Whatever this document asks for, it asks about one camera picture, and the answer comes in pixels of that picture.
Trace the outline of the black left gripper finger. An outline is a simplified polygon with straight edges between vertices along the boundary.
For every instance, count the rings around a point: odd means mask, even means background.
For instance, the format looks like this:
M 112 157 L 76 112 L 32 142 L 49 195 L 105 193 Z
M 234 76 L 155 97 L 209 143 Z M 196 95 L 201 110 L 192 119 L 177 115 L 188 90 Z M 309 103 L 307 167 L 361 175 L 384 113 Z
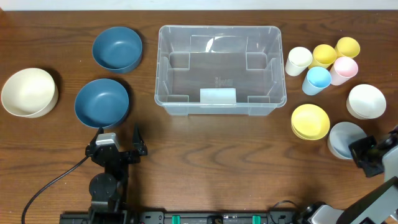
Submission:
M 140 156 L 147 155 L 147 146 L 146 146 L 143 138 L 141 137 L 138 124 L 134 125 L 134 132 L 133 132 L 133 136 L 132 136 L 132 145 L 133 145 L 133 148 L 138 152 L 138 154 Z
M 88 144 L 88 149 L 92 149 L 92 148 L 95 148 L 95 147 L 96 147 L 96 140 L 97 140 L 97 137 L 98 137 L 100 134 L 103 134 L 103 133 L 104 133 L 104 129 L 103 129 L 103 128 L 99 128 L 99 129 L 97 130 L 97 132 L 96 132 L 94 138 L 93 138 L 93 139 L 89 142 L 89 144 Z

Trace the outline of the small pale blue bowl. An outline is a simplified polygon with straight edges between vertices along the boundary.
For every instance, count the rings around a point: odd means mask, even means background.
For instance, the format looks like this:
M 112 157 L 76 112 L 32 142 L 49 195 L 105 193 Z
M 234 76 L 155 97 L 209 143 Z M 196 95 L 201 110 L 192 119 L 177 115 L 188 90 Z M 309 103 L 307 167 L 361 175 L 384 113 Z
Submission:
M 350 122 L 340 122 L 332 127 L 327 140 L 330 152 L 339 159 L 352 160 L 349 145 L 363 139 L 367 134 L 357 125 Z

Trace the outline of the small white bowl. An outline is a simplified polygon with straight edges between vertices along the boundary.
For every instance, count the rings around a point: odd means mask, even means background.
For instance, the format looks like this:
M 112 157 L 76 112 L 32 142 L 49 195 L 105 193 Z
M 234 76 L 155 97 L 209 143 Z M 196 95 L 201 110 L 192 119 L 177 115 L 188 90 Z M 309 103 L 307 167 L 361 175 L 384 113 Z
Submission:
M 360 84 L 355 86 L 346 100 L 349 113 L 357 119 L 375 119 L 386 110 L 386 99 L 375 86 Z

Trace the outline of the small yellow bowl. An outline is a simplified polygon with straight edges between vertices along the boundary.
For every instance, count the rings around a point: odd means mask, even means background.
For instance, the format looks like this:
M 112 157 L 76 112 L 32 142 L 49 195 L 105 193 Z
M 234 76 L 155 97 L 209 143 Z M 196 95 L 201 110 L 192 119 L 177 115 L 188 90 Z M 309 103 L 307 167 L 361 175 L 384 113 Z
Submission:
M 321 107 L 313 104 L 304 104 L 293 111 L 291 128 L 300 139 L 316 141 L 328 134 L 330 119 Z

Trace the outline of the pink cup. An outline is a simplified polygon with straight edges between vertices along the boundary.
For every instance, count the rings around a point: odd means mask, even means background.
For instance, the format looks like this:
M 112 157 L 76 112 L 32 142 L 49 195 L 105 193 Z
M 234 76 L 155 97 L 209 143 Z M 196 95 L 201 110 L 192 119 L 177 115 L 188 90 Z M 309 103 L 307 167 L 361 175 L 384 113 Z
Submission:
M 353 78 L 358 73 L 358 64 L 349 57 L 340 57 L 336 59 L 330 69 L 331 84 L 338 86 Z

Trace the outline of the light blue cup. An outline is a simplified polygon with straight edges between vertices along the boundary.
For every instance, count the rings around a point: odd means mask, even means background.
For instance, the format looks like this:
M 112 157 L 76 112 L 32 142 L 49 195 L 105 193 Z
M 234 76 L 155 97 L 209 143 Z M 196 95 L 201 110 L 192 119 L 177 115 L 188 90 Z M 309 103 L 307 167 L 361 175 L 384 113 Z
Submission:
M 313 67 L 303 81 L 302 90 L 306 95 L 316 95 L 331 84 L 331 74 L 323 67 Z

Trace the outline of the yellow cup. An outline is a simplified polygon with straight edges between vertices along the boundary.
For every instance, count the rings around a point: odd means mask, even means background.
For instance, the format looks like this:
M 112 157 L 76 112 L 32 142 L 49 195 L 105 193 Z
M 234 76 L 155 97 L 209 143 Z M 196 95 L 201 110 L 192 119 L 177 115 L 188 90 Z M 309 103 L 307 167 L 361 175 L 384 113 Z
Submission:
M 312 56 L 313 60 L 308 66 L 309 69 L 313 67 L 328 68 L 337 58 L 335 49 L 327 44 L 316 46 L 313 50 Z
M 335 46 L 336 56 L 355 58 L 361 51 L 360 44 L 352 37 L 342 37 Z

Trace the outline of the cream cup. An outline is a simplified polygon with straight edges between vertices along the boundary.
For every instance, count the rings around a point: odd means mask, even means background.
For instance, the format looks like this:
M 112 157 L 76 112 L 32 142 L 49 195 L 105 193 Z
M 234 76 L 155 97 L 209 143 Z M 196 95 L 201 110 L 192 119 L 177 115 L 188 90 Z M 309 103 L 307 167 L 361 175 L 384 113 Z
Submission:
M 292 76 L 300 75 L 313 61 L 311 51 L 305 47 L 294 47 L 288 54 L 285 72 Z

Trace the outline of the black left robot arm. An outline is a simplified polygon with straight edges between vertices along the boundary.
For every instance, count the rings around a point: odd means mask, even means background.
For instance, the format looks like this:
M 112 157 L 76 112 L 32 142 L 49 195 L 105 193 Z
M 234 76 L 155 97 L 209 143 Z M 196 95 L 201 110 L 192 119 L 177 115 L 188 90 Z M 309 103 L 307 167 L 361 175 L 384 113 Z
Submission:
M 89 184 L 91 206 L 89 224 L 132 224 L 138 222 L 137 213 L 127 207 L 129 165 L 139 163 L 140 153 L 135 149 L 121 152 L 115 133 L 99 128 L 85 149 L 85 155 L 104 168 Z

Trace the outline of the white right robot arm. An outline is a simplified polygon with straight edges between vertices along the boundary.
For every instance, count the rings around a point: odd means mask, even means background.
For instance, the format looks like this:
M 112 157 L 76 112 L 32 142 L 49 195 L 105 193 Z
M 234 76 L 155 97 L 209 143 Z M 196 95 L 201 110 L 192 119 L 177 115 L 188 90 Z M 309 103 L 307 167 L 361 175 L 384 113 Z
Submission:
M 384 223 L 397 218 L 397 130 L 377 141 L 355 124 L 340 122 L 330 131 L 328 148 L 335 155 L 351 156 L 366 177 L 384 174 L 384 183 L 344 210 L 316 202 L 266 213 L 143 212 L 140 224 L 270 224 L 270 223 Z

